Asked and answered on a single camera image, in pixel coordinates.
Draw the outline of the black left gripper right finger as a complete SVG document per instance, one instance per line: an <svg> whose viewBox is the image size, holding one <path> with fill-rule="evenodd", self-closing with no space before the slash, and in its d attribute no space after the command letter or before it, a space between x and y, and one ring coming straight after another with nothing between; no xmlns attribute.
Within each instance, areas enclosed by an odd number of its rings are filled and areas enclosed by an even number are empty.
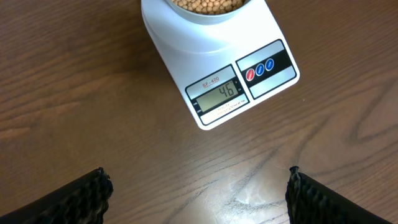
<svg viewBox="0 0 398 224"><path fill-rule="evenodd" d="M299 167L289 171L285 200L290 224L391 224L299 172Z"/></svg>

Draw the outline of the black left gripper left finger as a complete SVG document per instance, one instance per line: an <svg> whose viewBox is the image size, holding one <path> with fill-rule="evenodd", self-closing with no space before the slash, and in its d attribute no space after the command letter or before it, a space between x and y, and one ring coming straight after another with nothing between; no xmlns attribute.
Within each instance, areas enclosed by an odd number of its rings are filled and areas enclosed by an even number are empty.
<svg viewBox="0 0 398 224"><path fill-rule="evenodd" d="M99 167L48 195L1 217L1 223L103 223L113 193L110 176Z"/></svg>

